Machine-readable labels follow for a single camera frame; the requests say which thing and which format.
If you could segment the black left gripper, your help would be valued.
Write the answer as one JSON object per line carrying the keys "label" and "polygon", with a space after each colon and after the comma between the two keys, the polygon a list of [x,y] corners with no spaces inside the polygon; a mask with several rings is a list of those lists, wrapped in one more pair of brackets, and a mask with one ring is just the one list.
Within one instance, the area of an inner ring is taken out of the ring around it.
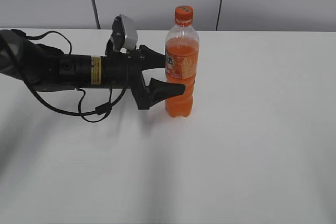
{"label": "black left gripper", "polygon": [[131,90],[139,110],[148,110],[152,106],[167,99],[182,95],[185,85],[169,83],[151,78],[145,85],[142,71],[165,68],[166,57],[145,45],[126,53],[113,52],[109,56],[91,57],[91,81],[94,87],[121,89],[114,100],[100,107],[111,109],[124,96],[127,89]]}

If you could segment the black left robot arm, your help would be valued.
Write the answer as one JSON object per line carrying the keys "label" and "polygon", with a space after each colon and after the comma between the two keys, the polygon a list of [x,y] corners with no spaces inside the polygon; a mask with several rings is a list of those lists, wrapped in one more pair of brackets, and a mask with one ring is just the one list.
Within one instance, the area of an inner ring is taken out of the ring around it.
{"label": "black left robot arm", "polygon": [[1,30],[1,38],[11,49],[16,68],[5,48],[1,48],[1,74],[27,79],[37,92],[84,89],[129,89],[138,109],[148,110],[168,98],[182,95],[185,85],[152,78],[147,86],[142,72],[165,67],[165,55],[145,45],[125,53],[107,42],[104,56],[66,54],[62,50],[35,44],[21,30]]}

